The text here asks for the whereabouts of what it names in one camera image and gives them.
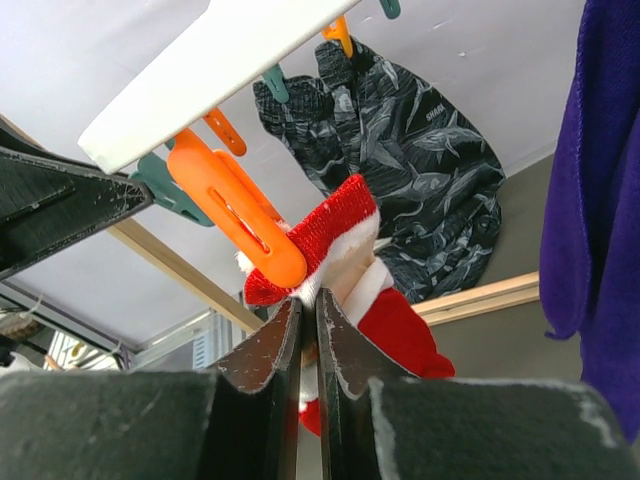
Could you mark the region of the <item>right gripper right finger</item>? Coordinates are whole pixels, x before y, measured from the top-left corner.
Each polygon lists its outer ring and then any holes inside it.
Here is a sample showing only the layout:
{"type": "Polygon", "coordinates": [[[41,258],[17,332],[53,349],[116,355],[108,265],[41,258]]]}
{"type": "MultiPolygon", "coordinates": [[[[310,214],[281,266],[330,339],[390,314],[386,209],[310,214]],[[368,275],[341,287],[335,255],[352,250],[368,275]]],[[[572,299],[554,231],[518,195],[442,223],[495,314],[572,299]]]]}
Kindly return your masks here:
{"type": "Polygon", "coordinates": [[[328,290],[316,300],[327,479],[631,479],[633,454],[591,388],[552,379],[421,379],[328,290]]]}

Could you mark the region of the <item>red santa sock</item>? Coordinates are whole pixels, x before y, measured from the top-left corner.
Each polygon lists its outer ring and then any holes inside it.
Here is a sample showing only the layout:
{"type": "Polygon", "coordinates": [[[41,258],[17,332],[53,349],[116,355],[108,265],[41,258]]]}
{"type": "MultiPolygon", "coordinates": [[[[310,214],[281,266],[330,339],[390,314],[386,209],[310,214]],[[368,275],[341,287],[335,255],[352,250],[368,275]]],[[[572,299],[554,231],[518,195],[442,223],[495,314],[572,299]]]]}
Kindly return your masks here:
{"type": "Polygon", "coordinates": [[[238,254],[238,265],[247,275],[245,300],[269,306],[293,297],[312,307],[319,291],[327,288],[350,324],[403,368],[422,378],[452,377],[452,363],[438,352],[429,327],[374,253],[379,225],[380,211],[365,179],[349,177],[298,225],[284,229],[307,262],[300,286],[272,284],[238,254]]]}

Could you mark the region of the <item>teal clip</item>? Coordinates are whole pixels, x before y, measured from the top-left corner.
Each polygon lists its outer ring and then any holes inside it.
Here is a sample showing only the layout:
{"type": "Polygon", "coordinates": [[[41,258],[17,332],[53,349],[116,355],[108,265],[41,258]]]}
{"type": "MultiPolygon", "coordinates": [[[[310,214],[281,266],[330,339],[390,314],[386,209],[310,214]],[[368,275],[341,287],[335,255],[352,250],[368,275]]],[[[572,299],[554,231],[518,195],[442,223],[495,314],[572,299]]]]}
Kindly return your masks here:
{"type": "Polygon", "coordinates": [[[151,152],[138,161],[132,180],[144,183],[154,196],[154,203],[203,227],[213,227],[211,219],[174,182],[166,162],[151,152]]]}

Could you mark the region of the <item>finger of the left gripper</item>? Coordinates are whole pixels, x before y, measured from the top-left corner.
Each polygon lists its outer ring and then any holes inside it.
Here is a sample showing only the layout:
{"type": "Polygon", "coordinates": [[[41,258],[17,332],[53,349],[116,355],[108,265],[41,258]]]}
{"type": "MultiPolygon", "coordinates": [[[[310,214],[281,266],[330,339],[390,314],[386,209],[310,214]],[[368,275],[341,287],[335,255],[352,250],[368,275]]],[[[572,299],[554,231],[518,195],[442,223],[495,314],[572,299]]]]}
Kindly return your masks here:
{"type": "Polygon", "coordinates": [[[1,278],[153,203],[143,183],[46,151],[1,121],[1,278]]]}

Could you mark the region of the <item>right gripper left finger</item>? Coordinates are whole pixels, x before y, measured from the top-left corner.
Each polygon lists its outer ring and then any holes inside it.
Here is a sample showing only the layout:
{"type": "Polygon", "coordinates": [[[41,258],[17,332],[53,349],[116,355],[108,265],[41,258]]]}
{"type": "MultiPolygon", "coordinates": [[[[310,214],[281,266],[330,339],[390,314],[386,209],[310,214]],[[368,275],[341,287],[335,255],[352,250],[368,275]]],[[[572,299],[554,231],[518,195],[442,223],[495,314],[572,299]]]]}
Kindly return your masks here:
{"type": "Polygon", "coordinates": [[[292,479],[302,306],[190,372],[20,372],[1,381],[5,479],[292,479]]]}

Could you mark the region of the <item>white round clip hanger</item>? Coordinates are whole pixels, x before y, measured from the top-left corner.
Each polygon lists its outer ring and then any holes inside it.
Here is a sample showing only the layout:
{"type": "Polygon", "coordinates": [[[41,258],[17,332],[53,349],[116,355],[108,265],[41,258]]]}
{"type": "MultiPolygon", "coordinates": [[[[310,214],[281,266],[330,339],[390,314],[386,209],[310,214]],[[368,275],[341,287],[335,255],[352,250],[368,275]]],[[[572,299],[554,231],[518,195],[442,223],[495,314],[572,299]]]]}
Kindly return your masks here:
{"type": "Polygon", "coordinates": [[[350,0],[213,1],[77,143],[105,173],[174,138],[354,7],[350,0]]]}

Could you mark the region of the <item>orange clip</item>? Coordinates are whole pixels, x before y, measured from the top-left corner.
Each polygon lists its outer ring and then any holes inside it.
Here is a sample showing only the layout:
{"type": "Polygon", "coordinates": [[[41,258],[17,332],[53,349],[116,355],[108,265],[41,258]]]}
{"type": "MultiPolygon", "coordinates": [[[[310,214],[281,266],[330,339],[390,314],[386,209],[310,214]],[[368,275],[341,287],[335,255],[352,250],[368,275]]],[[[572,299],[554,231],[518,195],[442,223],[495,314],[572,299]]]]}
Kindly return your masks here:
{"type": "Polygon", "coordinates": [[[306,260],[281,229],[282,217],[237,163],[190,130],[175,138],[168,170],[194,203],[274,285],[294,288],[306,260]]]}

